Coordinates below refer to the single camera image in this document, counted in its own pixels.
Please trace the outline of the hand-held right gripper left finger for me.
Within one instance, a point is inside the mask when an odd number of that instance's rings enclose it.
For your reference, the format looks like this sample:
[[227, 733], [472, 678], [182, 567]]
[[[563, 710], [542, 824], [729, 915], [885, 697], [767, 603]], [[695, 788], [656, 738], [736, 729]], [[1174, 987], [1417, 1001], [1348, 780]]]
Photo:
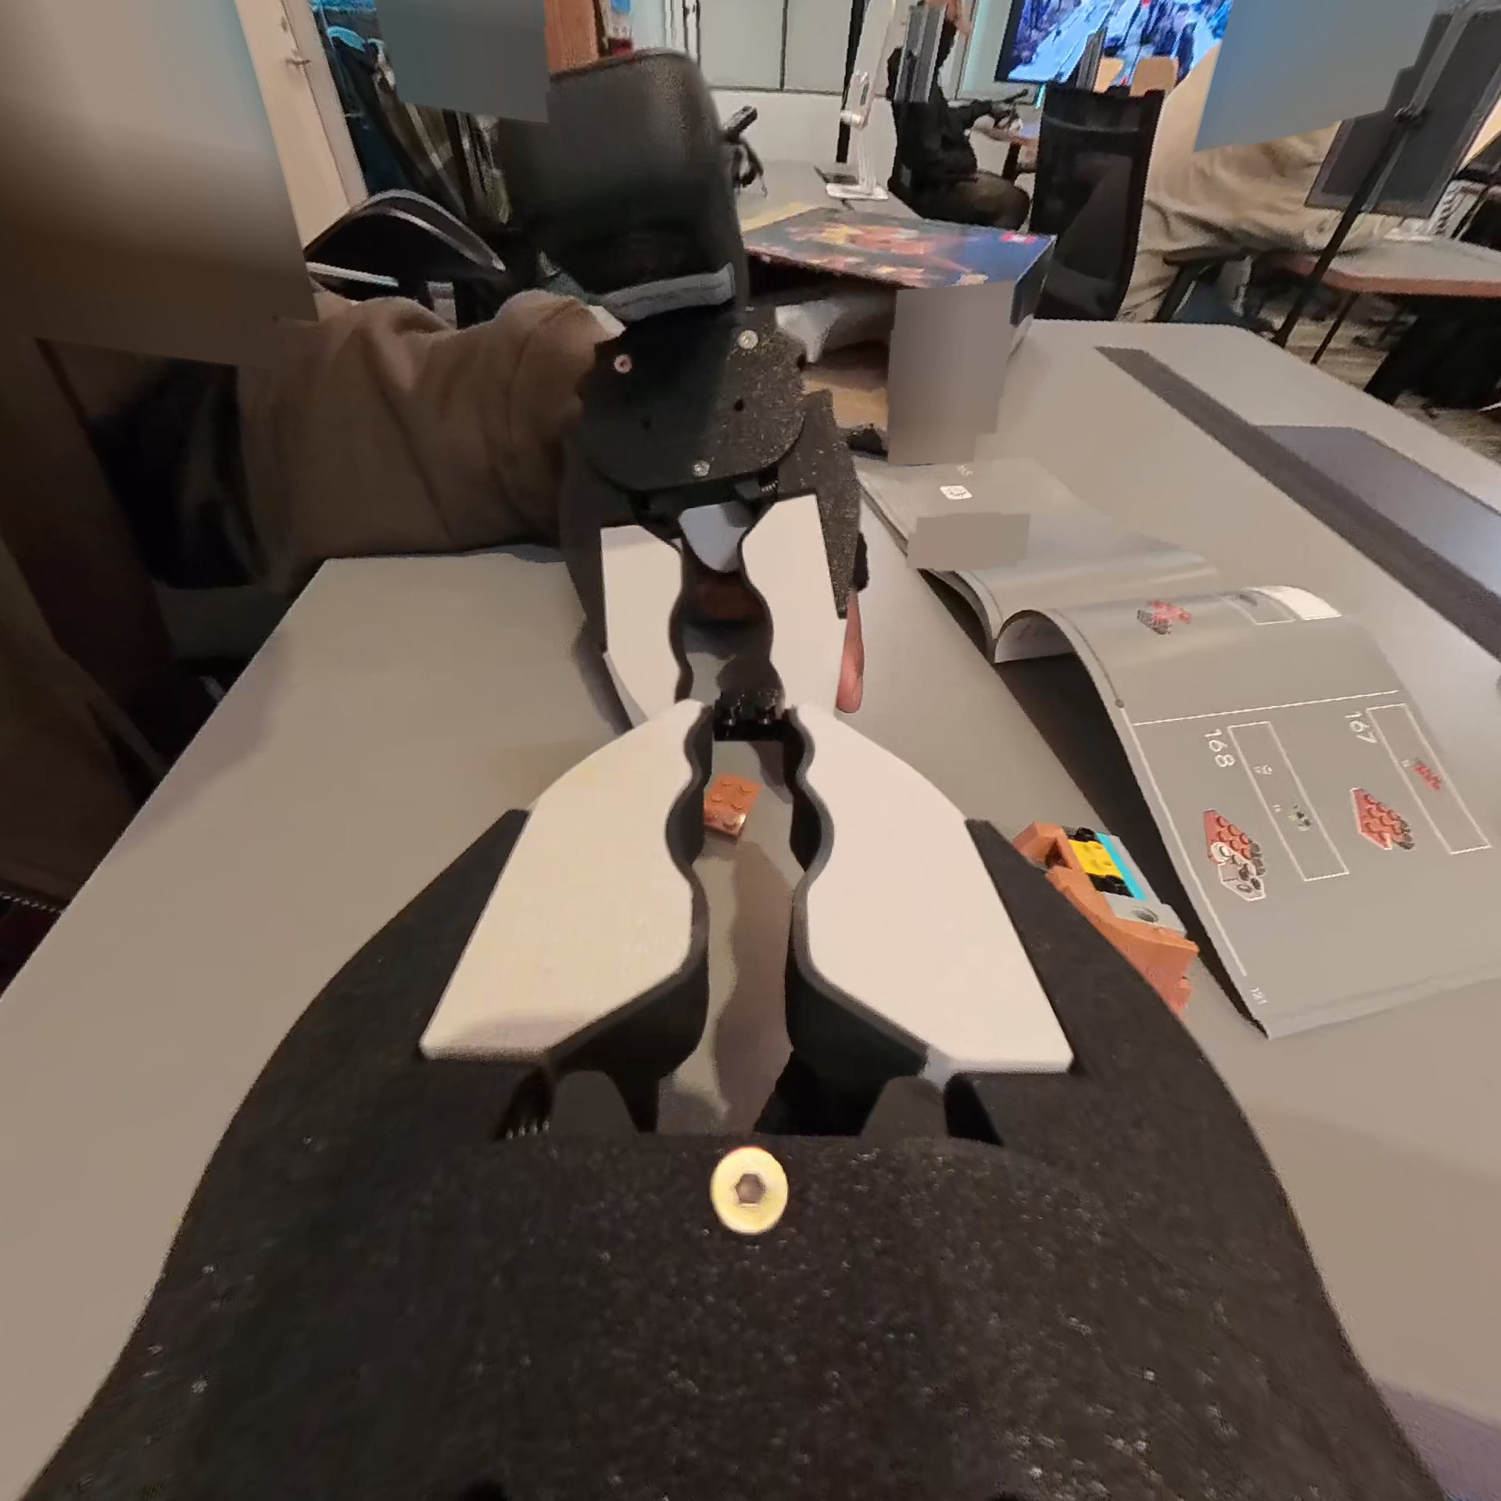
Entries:
[[681, 701], [558, 778], [511, 855], [418, 1042], [425, 1060], [560, 1062], [677, 978], [695, 856], [670, 817], [702, 801], [708, 708]]

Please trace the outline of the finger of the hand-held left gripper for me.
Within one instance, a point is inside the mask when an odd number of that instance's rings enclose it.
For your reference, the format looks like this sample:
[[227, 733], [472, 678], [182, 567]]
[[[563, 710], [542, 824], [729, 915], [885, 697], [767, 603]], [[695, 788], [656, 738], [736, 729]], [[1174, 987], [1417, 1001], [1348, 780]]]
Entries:
[[631, 728], [694, 699], [683, 613], [683, 545], [640, 526], [599, 538], [604, 590], [602, 665]]
[[785, 708], [835, 712], [847, 642], [819, 501], [778, 501], [744, 537], [744, 578], [763, 606], [767, 662]]

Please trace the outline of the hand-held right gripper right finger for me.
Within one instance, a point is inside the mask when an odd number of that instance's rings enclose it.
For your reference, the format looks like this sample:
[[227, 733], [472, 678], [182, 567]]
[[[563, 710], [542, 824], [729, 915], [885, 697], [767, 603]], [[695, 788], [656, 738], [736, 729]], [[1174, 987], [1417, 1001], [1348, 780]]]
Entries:
[[790, 1042], [817, 1076], [1060, 1076], [1058, 1015], [962, 810], [817, 706], [790, 713]]

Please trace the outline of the brown brick model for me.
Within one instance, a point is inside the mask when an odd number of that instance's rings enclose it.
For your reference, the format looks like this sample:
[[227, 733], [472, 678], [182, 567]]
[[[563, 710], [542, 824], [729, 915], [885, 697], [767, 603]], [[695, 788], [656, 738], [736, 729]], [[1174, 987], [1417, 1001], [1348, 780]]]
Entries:
[[1013, 838], [1013, 847], [1183, 1015], [1199, 949], [1115, 835], [1033, 822]]

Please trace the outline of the person's left forearm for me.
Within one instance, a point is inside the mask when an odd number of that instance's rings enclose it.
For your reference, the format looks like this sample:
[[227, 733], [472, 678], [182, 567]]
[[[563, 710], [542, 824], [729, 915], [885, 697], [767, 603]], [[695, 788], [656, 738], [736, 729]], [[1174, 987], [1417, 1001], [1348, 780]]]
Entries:
[[524, 292], [465, 329], [408, 299], [316, 293], [236, 377], [258, 576], [297, 594], [327, 562], [554, 547], [579, 386], [608, 329]]

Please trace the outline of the grey desk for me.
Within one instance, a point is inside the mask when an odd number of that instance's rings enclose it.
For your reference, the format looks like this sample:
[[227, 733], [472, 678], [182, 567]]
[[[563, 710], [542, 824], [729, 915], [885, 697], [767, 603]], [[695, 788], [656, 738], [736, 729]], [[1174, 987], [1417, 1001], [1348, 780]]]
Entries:
[[[1099, 347], [1253, 426], [1369, 433], [1498, 508], [1498, 465], [1247, 333], [1031, 331], [987, 458], [1355, 617], [1498, 837], [1498, 662]], [[4, 1498], [88, 1409], [213, 1149], [318, 990], [617, 704], [542, 553], [329, 565], [4, 996]], [[1498, 983], [1262, 1039], [1194, 969], [1242, 1105], [1367, 1371], [1448, 1489], [1498, 1496]]]

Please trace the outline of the brown-edged side desk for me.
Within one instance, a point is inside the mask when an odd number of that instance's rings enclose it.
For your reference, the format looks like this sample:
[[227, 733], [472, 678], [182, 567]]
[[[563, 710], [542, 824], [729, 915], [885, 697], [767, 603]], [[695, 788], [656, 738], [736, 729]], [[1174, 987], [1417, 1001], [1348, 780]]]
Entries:
[[1499, 299], [1499, 252], [1458, 238], [1387, 238], [1340, 252], [1321, 286], [1356, 297], [1494, 302]]

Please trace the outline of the grey plastic bag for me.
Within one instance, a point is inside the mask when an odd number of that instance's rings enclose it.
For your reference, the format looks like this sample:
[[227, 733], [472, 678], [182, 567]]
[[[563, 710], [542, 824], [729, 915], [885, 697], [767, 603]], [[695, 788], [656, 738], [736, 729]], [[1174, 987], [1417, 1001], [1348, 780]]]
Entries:
[[888, 347], [894, 322], [890, 288], [829, 290], [776, 310], [778, 331], [799, 347], [806, 365], [862, 345]]

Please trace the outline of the colourful toy set box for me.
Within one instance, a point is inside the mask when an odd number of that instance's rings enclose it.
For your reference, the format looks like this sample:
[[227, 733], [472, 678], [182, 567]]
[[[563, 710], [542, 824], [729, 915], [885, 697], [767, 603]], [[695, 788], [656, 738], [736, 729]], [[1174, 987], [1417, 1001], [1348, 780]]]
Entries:
[[883, 288], [1010, 288], [1013, 326], [1038, 308], [1058, 243], [1046, 235], [853, 213], [836, 204], [756, 220], [742, 238], [747, 256], [765, 265]]

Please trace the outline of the white monitor stand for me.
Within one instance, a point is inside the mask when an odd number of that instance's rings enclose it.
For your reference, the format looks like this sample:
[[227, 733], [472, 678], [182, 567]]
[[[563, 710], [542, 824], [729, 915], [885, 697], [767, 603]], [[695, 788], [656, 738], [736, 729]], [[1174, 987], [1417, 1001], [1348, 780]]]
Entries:
[[888, 190], [876, 179], [867, 133], [870, 127], [876, 81], [870, 68], [854, 67], [838, 122], [847, 133], [847, 156], [820, 167], [819, 179], [826, 195], [844, 202], [878, 204], [888, 201]]

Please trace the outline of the black office chair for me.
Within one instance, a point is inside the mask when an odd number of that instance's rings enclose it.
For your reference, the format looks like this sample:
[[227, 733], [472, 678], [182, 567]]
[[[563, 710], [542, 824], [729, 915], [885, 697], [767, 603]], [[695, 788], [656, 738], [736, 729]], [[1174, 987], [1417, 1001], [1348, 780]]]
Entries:
[[352, 301], [397, 295], [456, 327], [488, 322], [518, 290], [497, 252], [456, 215], [420, 193], [384, 192], [306, 247], [309, 276]]
[[1112, 322], [1133, 281], [1167, 95], [1046, 92], [1028, 227], [1054, 240], [1037, 319]]

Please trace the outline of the hanging plaid coat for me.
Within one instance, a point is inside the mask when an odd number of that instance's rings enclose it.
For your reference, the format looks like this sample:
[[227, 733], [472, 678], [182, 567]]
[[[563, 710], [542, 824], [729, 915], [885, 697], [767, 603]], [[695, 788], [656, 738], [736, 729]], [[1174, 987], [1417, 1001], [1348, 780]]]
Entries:
[[336, 11], [318, 29], [367, 188], [411, 192], [477, 231], [506, 224], [511, 204], [492, 124], [406, 102], [370, 17]]

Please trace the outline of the grey instruction booklet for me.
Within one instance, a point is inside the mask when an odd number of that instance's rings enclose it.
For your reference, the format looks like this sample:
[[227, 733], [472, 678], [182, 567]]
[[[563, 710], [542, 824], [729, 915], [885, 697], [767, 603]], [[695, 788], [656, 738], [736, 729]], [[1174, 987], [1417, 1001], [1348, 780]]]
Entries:
[[1081, 665], [1269, 1039], [1498, 980], [1498, 826], [1356, 619], [1228, 588], [1029, 460], [856, 470], [992, 663]]

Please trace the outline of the person's brown jacket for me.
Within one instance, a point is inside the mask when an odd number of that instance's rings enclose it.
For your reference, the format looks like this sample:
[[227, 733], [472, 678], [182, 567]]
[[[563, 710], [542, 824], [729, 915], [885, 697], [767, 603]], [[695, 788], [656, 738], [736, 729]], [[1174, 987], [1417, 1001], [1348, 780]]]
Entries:
[[4, 329], [4, 987], [209, 717], [122, 499], [234, 524], [238, 429], [233, 369]]

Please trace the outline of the wall screen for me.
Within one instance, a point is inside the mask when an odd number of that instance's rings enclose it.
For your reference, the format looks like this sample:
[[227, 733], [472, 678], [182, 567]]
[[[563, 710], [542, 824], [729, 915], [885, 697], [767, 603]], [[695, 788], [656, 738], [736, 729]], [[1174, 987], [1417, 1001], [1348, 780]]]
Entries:
[[1069, 83], [1094, 42], [1131, 83], [1149, 58], [1171, 59], [1176, 79], [1224, 36], [1233, 2], [1017, 2], [992, 70], [996, 83]]

